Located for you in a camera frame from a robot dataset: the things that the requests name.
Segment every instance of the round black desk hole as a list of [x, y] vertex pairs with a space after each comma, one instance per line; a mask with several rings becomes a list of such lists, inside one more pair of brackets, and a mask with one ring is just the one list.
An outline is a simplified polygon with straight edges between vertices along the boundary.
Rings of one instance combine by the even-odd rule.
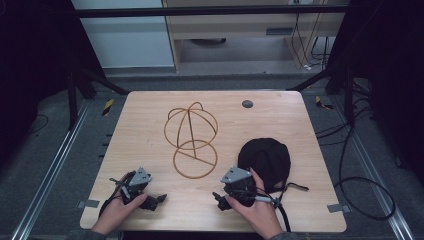
[[243, 105], [244, 108], [251, 108], [253, 107], [253, 102], [250, 100], [244, 100], [241, 105]]

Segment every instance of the person's right hand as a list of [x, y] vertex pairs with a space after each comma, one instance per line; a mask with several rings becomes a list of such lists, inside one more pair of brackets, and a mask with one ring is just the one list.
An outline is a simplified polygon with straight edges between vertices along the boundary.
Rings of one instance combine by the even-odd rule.
[[[253, 169], [251, 173], [256, 187], [264, 189], [264, 182], [258, 174]], [[226, 196], [226, 199], [230, 206], [240, 213], [264, 239], [270, 239], [283, 232], [272, 203], [255, 201], [251, 207], [245, 207], [233, 197]]]

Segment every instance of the black hat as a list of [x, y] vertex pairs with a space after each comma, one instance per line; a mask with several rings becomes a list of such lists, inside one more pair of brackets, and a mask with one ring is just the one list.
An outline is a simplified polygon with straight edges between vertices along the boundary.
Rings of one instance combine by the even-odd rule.
[[273, 138], [258, 138], [247, 142], [240, 150], [238, 167], [253, 168], [264, 181], [265, 192], [282, 191], [290, 173], [290, 155], [287, 146]]

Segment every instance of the tape piece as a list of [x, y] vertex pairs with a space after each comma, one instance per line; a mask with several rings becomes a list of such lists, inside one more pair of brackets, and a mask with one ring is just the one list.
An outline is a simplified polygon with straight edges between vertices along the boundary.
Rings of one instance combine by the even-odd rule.
[[99, 201], [88, 199], [87, 201], [79, 201], [76, 207], [77, 208], [85, 208], [85, 207], [97, 208], [99, 206], [99, 203], [100, 203]]
[[342, 206], [340, 204], [327, 205], [327, 208], [330, 213], [334, 213], [334, 212], [348, 213], [352, 211], [352, 209], [350, 209], [349, 206], [347, 205]]
[[109, 99], [106, 102], [106, 105], [103, 109], [102, 116], [107, 116], [109, 114], [110, 108], [112, 107], [113, 99]]
[[315, 104], [316, 104], [318, 107], [322, 107], [322, 108], [325, 108], [325, 109], [327, 109], [327, 110], [332, 110], [332, 109], [333, 109], [333, 105], [330, 105], [330, 104], [323, 104], [323, 103], [322, 103], [322, 101], [321, 101], [321, 98], [320, 98], [319, 96], [316, 96], [316, 97], [315, 97]]

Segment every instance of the person's left hand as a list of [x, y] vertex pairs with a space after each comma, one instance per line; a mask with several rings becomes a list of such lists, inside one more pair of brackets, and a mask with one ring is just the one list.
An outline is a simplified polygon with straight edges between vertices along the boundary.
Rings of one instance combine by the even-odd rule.
[[119, 225], [121, 225], [122, 222], [146, 200], [146, 198], [147, 194], [143, 193], [125, 205], [122, 200], [121, 191], [117, 191], [115, 197], [104, 209], [91, 231], [107, 236], [115, 228], [119, 227]]

